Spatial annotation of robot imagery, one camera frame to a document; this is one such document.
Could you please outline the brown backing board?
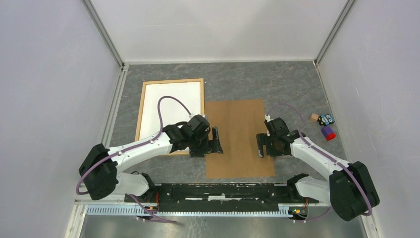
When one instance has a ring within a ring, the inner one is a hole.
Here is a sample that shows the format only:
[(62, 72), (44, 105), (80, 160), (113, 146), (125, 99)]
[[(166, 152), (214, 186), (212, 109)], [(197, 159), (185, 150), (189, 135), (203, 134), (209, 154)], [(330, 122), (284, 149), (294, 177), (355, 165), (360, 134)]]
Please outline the brown backing board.
[(273, 177), (274, 161), (258, 156), (256, 135), (265, 133), (263, 100), (208, 101), (205, 113), (218, 128), (222, 154), (206, 155), (206, 177), (236, 179)]

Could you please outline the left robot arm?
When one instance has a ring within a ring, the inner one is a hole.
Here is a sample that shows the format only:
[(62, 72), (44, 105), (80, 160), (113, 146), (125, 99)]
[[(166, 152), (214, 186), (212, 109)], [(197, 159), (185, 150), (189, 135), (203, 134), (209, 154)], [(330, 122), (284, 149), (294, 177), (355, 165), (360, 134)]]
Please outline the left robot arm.
[(156, 189), (145, 175), (124, 175), (123, 172), (145, 160), (185, 149), (192, 158), (222, 154), (217, 127), (211, 127), (204, 116), (195, 115), (189, 121), (168, 124), (157, 133), (126, 145), (105, 148), (102, 143), (97, 144), (78, 170), (81, 179), (76, 193), (101, 200), (122, 190), (124, 194), (137, 195), (142, 201), (150, 202)]

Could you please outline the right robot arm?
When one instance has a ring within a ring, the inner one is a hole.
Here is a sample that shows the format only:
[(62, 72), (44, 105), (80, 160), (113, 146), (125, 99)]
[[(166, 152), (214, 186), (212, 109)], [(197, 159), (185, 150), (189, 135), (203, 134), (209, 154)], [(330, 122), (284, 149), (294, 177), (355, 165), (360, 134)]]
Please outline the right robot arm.
[(316, 170), (323, 180), (299, 174), (287, 181), (292, 202), (312, 198), (330, 206), (343, 220), (369, 216), (380, 198), (365, 164), (349, 163), (318, 147), (299, 130), (290, 131), (282, 118), (265, 116), (266, 133), (257, 134), (258, 155), (293, 156)]

